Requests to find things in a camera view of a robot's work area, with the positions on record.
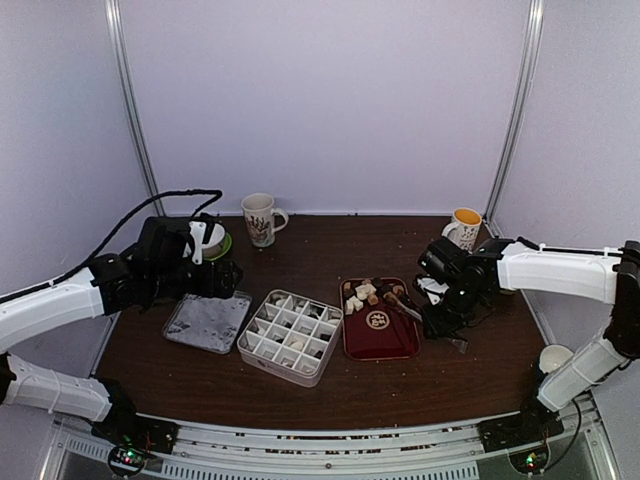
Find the metal tin lid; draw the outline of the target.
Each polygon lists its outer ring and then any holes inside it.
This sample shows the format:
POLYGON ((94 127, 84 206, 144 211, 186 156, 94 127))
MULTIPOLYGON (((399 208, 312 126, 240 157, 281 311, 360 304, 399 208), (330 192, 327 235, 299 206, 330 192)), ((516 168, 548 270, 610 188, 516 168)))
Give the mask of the metal tin lid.
POLYGON ((165 323, 163 337, 200 350, 227 354, 252 300, 251 295, 241 291, 228 299, 185 295, 165 323))

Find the white compartment tin box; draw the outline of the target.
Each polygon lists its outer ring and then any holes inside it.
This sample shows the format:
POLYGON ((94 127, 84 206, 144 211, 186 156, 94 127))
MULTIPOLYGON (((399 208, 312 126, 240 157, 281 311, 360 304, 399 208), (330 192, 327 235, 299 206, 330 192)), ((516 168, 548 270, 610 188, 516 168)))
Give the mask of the white compartment tin box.
POLYGON ((239 334, 237 348, 248 365, 313 388, 338 344, 343 319, 336 306, 275 289, 239 334))

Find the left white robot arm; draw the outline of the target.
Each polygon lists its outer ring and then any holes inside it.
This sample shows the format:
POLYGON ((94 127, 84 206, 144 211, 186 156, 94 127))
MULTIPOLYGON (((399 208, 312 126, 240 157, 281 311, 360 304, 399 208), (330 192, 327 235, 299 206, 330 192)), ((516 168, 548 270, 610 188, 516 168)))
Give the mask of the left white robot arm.
POLYGON ((243 272, 231 260, 194 263, 188 258, 164 266, 98 258, 60 283, 13 298, 1 305, 1 402, 104 422, 123 444, 137 442, 144 424, 117 387, 95 378, 79 378, 44 368, 11 354, 32 337, 80 320, 109 316, 156 300, 196 295, 231 297, 243 272))

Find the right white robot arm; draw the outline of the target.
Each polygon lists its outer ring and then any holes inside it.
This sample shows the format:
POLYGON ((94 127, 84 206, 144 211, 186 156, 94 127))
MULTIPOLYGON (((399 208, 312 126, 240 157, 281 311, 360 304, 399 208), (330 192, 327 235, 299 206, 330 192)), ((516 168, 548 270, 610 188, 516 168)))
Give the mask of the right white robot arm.
POLYGON ((426 278, 443 286, 423 308, 426 330, 443 337, 470 322, 477 305, 501 291, 520 291, 541 308, 539 324, 574 354, 548 373, 534 403, 513 419, 519 440, 535 440, 551 413, 639 357, 639 244, 567 248, 522 237, 490 238, 472 252, 440 237, 418 260, 426 278))

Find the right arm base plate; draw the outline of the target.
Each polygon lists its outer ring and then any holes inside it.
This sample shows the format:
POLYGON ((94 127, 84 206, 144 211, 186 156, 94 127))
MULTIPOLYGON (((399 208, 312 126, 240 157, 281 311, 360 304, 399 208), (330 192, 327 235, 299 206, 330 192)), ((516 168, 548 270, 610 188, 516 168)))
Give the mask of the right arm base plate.
POLYGON ((562 434, 564 425, 555 414, 529 412, 484 420, 477 429, 484 451, 489 453, 543 442, 562 434))

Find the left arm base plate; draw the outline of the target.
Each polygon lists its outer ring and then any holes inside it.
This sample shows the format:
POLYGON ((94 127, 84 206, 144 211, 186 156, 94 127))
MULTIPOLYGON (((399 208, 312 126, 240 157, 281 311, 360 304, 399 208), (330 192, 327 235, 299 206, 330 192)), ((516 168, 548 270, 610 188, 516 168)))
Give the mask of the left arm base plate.
POLYGON ((119 447, 144 453, 171 454, 179 425, 165 420, 133 415, 120 420, 91 422, 91 433, 119 447))

